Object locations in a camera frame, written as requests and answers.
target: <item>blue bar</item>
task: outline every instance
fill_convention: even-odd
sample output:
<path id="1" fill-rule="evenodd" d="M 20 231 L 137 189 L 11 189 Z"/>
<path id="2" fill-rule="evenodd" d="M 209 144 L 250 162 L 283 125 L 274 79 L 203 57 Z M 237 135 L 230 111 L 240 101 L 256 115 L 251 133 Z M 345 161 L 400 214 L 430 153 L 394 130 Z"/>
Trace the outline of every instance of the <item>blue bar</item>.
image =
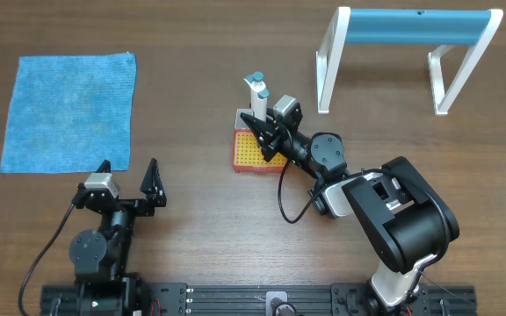
<path id="1" fill-rule="evenodd" d="M 491 11 L 351 9 L 345 43 L 472 46 L 490 19 Z"/>

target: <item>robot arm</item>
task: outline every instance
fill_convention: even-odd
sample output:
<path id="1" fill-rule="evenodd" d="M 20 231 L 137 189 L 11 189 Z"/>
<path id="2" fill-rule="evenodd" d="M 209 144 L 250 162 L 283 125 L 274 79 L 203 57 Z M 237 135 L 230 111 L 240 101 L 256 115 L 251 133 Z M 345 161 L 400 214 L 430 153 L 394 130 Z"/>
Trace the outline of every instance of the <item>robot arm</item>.
<path id="1" fill-rule="evenodd" d="M 459 236 L 456 218 L 413 165 L 398 157 L 381 169 L 352 175 L 343 143 L 334 133 L 311 138 L 298 131 L 300 104 L 284 96 L 266 121 L 242 113 L 266 161 L 280 152 L 315 179 L 310 194 L 321 192 L 314 206 L 332 219 L 354 213 L 380 258 L 369 280 L 367 305 L 376 315 L 391 314 L 415 299 L 424 268 L 440 260 Z M 412 205 L 393 213 L 408 203 Z"/>

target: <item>white object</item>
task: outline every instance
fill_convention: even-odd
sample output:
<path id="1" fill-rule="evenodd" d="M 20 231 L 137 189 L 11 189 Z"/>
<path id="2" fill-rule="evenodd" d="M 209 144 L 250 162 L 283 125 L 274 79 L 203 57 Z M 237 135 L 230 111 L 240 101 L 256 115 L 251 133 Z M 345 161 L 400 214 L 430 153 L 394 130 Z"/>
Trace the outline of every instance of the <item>white object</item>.
<path id="1" fill-rule="evenodd" d="M 443 73 L 440 68 L 440 57 L 451 50 L 453 46 L 441 45 L 432 53 L 429 53 L 429 71 L 430 86 L 432 88 L 432 96 L 435 104 L 436 115 L 446 115 L 450 109 L 452 102 L 460 93 L 462 86 L 466 83 L 467 78 L 472 73 L 473 68 L 480 60 L 483 52 L 488 47 L 489 42 L 493 39 L 495 31 L 501 24 L 502 10 L 491 9 L 491 19 L 483 30 L 477 44 L 467 49 L 466 56 L 458 69 L 458 73 L 454 77 L 448 91 L 445 93 L 445 85 L 443 84 Z"/>
<path id="2" fill-rule="evenodd" d="M 246 75 L 243 78 L 251 89 L 251 110 L 253 110 L 253 114 L 257 119 L 261 119 L 264 122 L 267 119 L 269 91 L 263 79 L 264 75 L 260 71 L 256 71 L 252 75 Z"/>
<path id="3" fill-rule="evenodd" d="M 378 294 L 379 299 L 387 306 L 396 306 L 403 302 L 408 295 L 411 285 L 416 277 L 420 278 L 421 274 L 417 269 L 421 268 L 426 262 L 433 260 L 436 255 L 427 255 L 423 259 L 415 262 L 413 269 L 402 274 L 393 272 L 382 261 L 379 262 L 378 270 L 372 276 L 370 284 Z M 419 285 L 414 289 L 414 293 L 419 291 Z"/>
<path id="4" fill-rule="evenodd" d="M 462 86 L 472 73 L 473 68 L 483 55 L 489 42 L 493 38 L 502 20 L 502 10 L 492 9 L 491 18 L 481 33 L 477 43 L 468 48 L 466 57 L 462 61 L 458 74 L 445 93 L 440 57 L 448 52 L 452 46 L 441 45 L 429 53 L 430 82 L 433 94 L 435 114 L 446 115 L 452 102 L 459 94 Z M 329 113 L 329 103 L 335 85 L 337 70 L 341 61 L 341 54 L 345 44 L 351 8 L 338 7 L 329 23 L 320 49 L 315 53 L 316 82 L 317 82 L 317 111 L 320 114 Z"/>

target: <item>wooden tabletop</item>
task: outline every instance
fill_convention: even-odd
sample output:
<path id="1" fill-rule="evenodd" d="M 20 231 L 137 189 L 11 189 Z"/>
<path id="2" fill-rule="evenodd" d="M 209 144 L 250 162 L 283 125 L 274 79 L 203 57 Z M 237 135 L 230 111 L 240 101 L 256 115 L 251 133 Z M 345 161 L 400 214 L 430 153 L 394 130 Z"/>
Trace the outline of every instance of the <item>wooden tabletop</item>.
<path id="1" fill-rule="evenodd" d="M 314 56 L 339 5 L 484 10 L 502 5 L 499 32 L 446 117 L 435 117 L 426 54 L 432 47 L 347 46 L 329 115 L 316 111 Z M 481 315 L 506 314 L 506 2 L 473 1 L 0 1 L 0 161 L 18 57 L 136 55 L 130 169 L 114 174 L 137 198 L 155 157 L 168 207 L 137 219 L 131 271 L 149 282 L 331 284 L 364 282 L 378 256 L 355 217 L 310 209 L 297 225 L 278 213 L 276 174 L 232 169 L 235 110 L 249 103 L 244 75 L 265 74 L 270 104 L 302 104 L 305 134 L 343 137 L 352 171 L 404 155 L 452 208 L 460 237 L 427 269 L 435 281 L 474 285 Z M 465 50 L 446 55 L 446 78 Z M 0 174 L 0 314 L 87 174 Z M 290 214 L 312 180 L 286 174 Z M 71 284 L 69 243 L 99 216 L 74 211 L 25 294 L 39 312 L 43 284 Z"/>

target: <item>white leg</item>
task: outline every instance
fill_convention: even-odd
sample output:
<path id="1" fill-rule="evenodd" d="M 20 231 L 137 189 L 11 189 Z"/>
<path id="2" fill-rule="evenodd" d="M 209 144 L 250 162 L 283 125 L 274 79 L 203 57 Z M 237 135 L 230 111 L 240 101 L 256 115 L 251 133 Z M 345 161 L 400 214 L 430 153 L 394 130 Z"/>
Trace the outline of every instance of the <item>white leg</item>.
<path id="1" fill-rule="evenodd" d="M 347 37 L 350 16 L 351 8 L 337 8 L 325 32 L 322 45 L 315 53 L 317 111 L 320 114 L 329 113 L 329 102 L 331 101 L 331 93 L 333 93 L 341 54 Z"/>
<path id="2" fill-rule="evenodd" d="M 448 110 L 450 109 L 452 102 L 454 102 L 454 99 L 459 94 L 462 86 L 464 86 L 467 78 L 472 73 L 473 68 L 480 60 L 483 52 L 485 52 L 489 42 L 493 39 L 495 31 L 497 31 L 497 27 L 499 27 L 499 24 L 501 23 L 501 19 L 502 10 L 492 9 L 491 19 L 489 20 L 488 25 L 485 30 L 483 30 L 477 44 L 467 50 L 466 57 L 464 57 L 464 61 L 462 61 L 462 65 L 454 77 L 454 81 L 450 85 L 450 88 L 446 91 L 446 94 L 440 68 L 440 56 L 446 53 L 450 48 L 447 49 L 446 46 L 441 46 L 434 52 L 429 53 L 430 82 L 435 102 L 436 115 L 448 114 Z"/>

